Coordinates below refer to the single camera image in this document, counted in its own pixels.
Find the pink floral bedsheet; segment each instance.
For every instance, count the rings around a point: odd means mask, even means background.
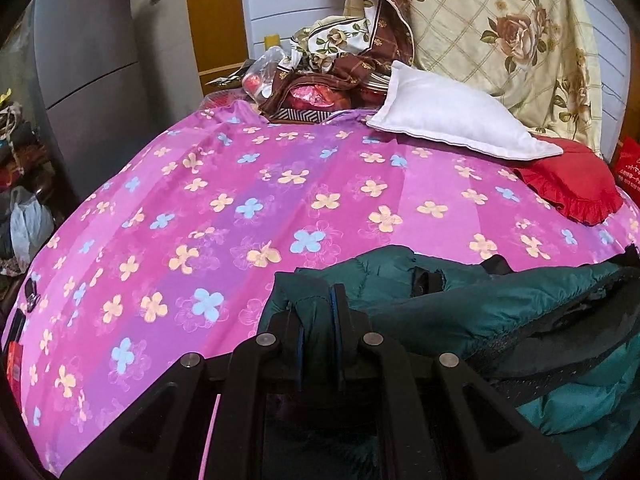
[[[376,134],[356,114],[272,125],[245,102],[163,132],[60,228],[31,266],[23,418],[59,474],[185,352],[256,332],[277,270],[385,244],[515,270],[579,266],[635,241],[625,205],[588,228],[495,159]],[[17,308],[23,308],[18,298]]]

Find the metal screw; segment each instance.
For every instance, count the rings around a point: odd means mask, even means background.
[[[191,368],[200,362],[200,356],[195,352],[190,352],[180,358],[180,364],[185,368]]]
[[[367,332],[362,336],[362,340],[369,346],[378,346],[385,340],[385,338],[383,338],[378,332]]]
[[[442,366],[446,366],[447,368],[455,368],[460,364],[460,359],[457,355],[447,352],[446,354],[440,354],[438,357],[438,361]]]
[[[260,334],[255,338],[255,342],[260,346],[271,346],[276,342],[276,336],[270,334],[269,332],[265,332],[264,334]]]

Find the beige wall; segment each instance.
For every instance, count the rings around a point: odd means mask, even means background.
[[[202,100],[186,0],[131,0],[151,113],[164,130]]]

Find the pillow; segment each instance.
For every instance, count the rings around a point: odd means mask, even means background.
[[[564,153],[507,164],[525,184],[551,202],[562,216],[587,225],[603,222],[622,207],[613,174],[601,158],[575,140],[546,139]]]
[[[509,160],[562,153],[559,146],[533,138],[490,95],[397,60],[392,65],[385,104],[367,124],[384,132],[466,146]]]

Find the red ruffled cushion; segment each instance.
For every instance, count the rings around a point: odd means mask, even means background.
[[[564,153],[508,165],[562,216],[596,225],[622,207],[613,174],[587,146],[575,140],[536,137],[560,146]]]

